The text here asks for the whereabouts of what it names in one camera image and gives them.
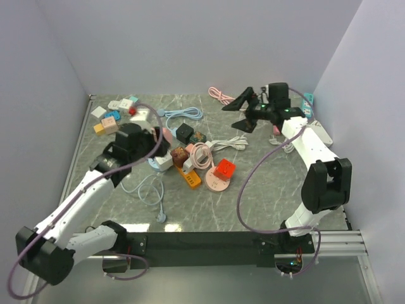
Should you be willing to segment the brown cube socket adapter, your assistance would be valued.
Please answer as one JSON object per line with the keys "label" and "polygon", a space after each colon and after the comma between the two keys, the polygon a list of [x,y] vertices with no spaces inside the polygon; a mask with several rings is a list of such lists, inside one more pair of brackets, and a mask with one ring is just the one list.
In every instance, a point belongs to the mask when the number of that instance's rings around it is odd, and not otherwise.
{"label": "brown cube socket adapter", "polygon": [[171,152],[171,157],[173,164],[178,168],[182,168],[185,161],[189,158],[189,154],[186,152],[185,148],[178,146],[174,148]]}

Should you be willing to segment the red cube socket adapter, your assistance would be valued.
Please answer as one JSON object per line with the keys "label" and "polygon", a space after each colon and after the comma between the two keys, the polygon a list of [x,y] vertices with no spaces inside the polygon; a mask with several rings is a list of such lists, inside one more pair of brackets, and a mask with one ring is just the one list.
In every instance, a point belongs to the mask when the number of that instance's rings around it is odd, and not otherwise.
{"label": "red cube socket adapter", "polygon": [[222,159],[214,170],[214,176],[223,181],[229,181],[236,169],[236,165],[227,159]]}

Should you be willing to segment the orange power strip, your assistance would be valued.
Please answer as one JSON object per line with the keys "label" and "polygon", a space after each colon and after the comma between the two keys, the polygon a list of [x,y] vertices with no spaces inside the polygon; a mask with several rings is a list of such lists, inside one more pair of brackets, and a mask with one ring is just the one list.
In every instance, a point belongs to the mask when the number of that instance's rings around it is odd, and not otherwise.
{"label": "orange power strip", "polygon": [[201,185],[202,180],[194,170],[186,174],[180,167],[176,165],[174,165],[174,167],[191,189],[197,189]]}

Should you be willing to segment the pink cube socket adapter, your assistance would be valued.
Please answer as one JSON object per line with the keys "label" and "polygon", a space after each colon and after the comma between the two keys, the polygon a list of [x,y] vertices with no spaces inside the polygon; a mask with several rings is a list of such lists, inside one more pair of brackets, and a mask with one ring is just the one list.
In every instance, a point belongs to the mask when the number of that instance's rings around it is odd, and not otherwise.
{"label": "pink cube socket adapter", "polygon": [[160,142],[160,148],[165,148],[169,149],[171,147],[172,141],[173,141],[173,136],[170,130],[168,130],[165,127],[153,127],[152,128],[152,134],[154,141],[157,143],[159,141],[159,138],[162,137],[162,140]]}

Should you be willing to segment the pink round power strip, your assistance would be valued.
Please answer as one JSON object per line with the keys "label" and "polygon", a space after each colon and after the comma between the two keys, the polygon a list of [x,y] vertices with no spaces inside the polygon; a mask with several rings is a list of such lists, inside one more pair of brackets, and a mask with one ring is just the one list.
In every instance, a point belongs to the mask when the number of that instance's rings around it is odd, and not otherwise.
{"label": "pink round power strip", "polygon": [[212,192],[222,192],[230,185],[230,180],[222,180],[214,175],[216,167],[211,167],[204,176],[204,183],[206,187]]}

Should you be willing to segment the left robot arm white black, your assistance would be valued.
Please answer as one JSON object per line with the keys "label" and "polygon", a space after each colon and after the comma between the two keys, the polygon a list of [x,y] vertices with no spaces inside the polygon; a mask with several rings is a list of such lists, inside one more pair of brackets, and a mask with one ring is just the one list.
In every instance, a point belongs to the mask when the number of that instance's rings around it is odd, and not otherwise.
{"label": "left robot arm white black", "polygon": [[132,167],[168,152],[172,133],[167,128],[142,129],[135,123],[120,127],[110,142],[91,163],[80,184],[67,199],[33,229],[23,227],[16,235],[19,264],[55,286],[74,265],[101,251],[127,253],[127,230],[107,220],[78,238],[75,230],[90,211],[102,205]]}

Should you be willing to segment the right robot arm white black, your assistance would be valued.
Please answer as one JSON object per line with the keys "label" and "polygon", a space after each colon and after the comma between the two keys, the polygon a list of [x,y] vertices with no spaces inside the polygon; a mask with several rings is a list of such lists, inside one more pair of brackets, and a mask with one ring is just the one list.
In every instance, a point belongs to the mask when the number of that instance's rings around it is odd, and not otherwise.
{"label": "right robot arm white black", "polygon": [[246,104],[245,118],[232,127],[251,133],[258,121],[271,122],[286,139],[280,146],[293,145],[306,166],[301,204],[279,229],[278,247],[286,253],[293,252],[300,245],[299,237],[315,230],[324,216],[349,202],[352,177],[350,160],[332,152],[310,127],[305,113],[291,105],[292,91],[285,82],[271,83],[259,98],[252,87],[247,87],[222,108],[239,111]]}

